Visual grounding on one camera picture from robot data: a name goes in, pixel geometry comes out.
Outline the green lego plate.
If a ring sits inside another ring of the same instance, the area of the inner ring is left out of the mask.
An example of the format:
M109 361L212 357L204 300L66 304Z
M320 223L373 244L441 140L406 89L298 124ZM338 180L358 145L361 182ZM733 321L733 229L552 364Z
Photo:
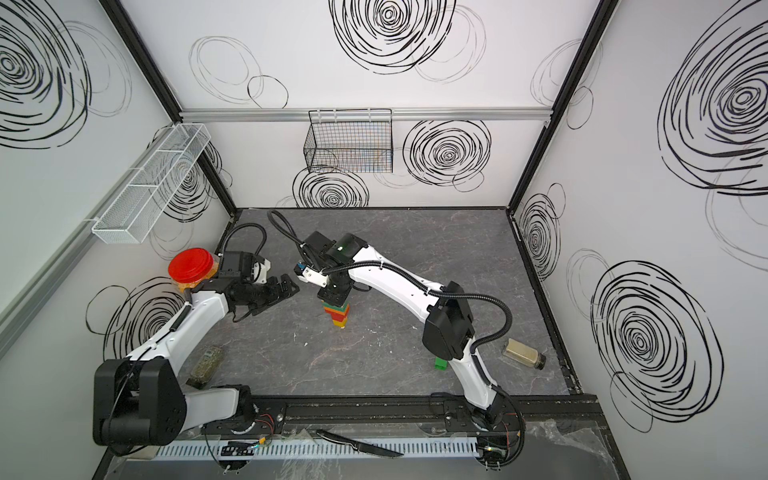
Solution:
M334 306L324 305L323 309L329 315L337 315L337 316L346 317L348 315L349 310L350 310L350 306L349 305L345 305L343 307L334 307Z

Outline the green tall lego brick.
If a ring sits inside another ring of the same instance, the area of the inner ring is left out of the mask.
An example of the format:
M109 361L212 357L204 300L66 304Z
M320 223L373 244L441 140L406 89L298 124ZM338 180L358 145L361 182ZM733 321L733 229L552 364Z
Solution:
M439 371L445 371L448 368L448 361L439 357L434 360L434 368Z

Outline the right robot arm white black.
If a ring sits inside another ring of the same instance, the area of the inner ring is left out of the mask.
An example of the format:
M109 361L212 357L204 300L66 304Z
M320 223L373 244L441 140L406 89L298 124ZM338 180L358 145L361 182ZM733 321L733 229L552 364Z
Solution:
M300 280L317 285L331 304L344 302L342 283L362 283L406 308L423 323L422 343L435 357L445 360L457 376L466 402L473 407L475 422L490 428L501 421L504 399L500 386L488 373L478 347L508 332L512 313L500 299L466 293L451 282L442 285L412 274L390 262L371 246L364 247L345 263L328 260L319 266L298 266ZM503 327L478 339L469 303L480 301L498 307L505 316Z

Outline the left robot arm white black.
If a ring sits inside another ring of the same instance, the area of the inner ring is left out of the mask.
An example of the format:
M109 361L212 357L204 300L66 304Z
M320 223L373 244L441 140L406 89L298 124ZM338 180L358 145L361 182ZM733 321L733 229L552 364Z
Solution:
M187 430L221 420L256 420L251 390L225 385L185 393L181 367L219 321L239 306L258 315L299 291L289 275L264 282L212 278L188 291L170 322L127 356L104 361L94 375L92 437L111 448L164 446Z

